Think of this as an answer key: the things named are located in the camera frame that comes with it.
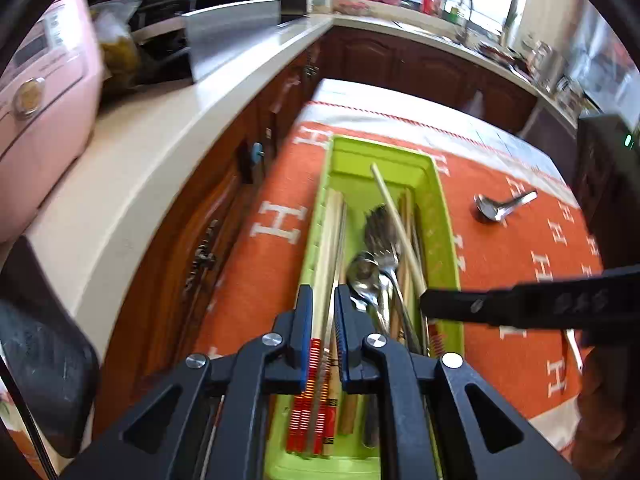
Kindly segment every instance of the faucet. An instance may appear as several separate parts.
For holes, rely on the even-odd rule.
[[[460,12],[460,9],[462,8],[462,4],[465,0],[460,0],[460,3],[458,4],[458,12]],[[459,44],[461,44],[462,46],[466,46],[466,40],[469,37],[469,22],[471,21],[471,16],[474,13],[474,1],[473,0],[469,0],[469,19],[466,20],[465,23],[465,30],[463,30],[462,32],[458,32],[456,34],[456,40],[458,41]]]

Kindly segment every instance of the plastic bag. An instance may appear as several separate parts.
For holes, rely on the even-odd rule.
[[[129,20],[142,0],[111,0],[91,6],[94,29],[105,65],[103,95],[123,94],[135,86],[141,61]]]

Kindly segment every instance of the kitchen counter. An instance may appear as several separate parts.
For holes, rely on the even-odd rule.
[[[562,110],[562,108],[560,108],[558,104],[556,104],[556,102],[547,94],[539,90],[523,77],[491,61],[490,59],[485,58],[475,50],[455,44],[452,41],[447,41],[441,36],[431,34],[419,27],[399,22],[391,22],[389,20],[382,20],[380,18],[336,14],[334,15],[334,25],[338,25],[340,27],[359,28],[361,30],[369,30],[371,32],[389,34],[398,38],[405,38],[407,40],[416,41],[417,43],[422,43],[432,46],[433,48],[443,50],[444,52],[461,57],[462,59],[466,59],[467,61],[501,76],[514,85],[526,90],[530,94],[535,95],[540,100],[540,104],[549,108],[559,121],[565,122],[568,127],[571,127],[574,130],[577,128],[575,119],[571,118],[564,110]]]
[[[197,84],[160,84],[102,110],[83,156],[26,231],[53,290],[100,359],[130,280],[198,162],[252,98],[332,25],[434,46],[538,92],[427,32],[376,18],[316,14],[277,28]]]

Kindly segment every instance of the green utensil tray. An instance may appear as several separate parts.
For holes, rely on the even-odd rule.
[[[382,203],[382,196],[373,180],[370,165],[375,162],[389,191],[398,203],[405,189],[411,190],[420,210],[420,229],[424,244],[429,286],[460,288],[456,251],[447,205],[431,158],[370,140],[336,136],[326,156],[324,171],[314,216],[306,244],[300,283],[313,283],[325,213],[326,190],[331,187],[343,193],[348,205],[344,257],[350,261],[358,252],[366,250],[364,225],[367,213]],[[404,298],[412,314],[414,326],[419,325],[414,298]],[[439,322],[446,351],[464,355],[462,324]],[[271,480],[373,480],[380,477],[380,457],[377,449],[362,445],[364,402],[358,404],[354,431],[334,437],[334,451],[329,457],[303,458],[286,451],[289,412],[292,396],[278,396],[271,421],[270,436],[265,455],[265,476]],[[340,418],[338,404],[337,420]]]

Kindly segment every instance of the rice cooker button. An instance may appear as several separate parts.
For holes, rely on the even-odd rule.
[[[39,77],[22,83],[15,93],[14,112],[19,119],[27,119],[40,109],[44,98],[44,79]]]

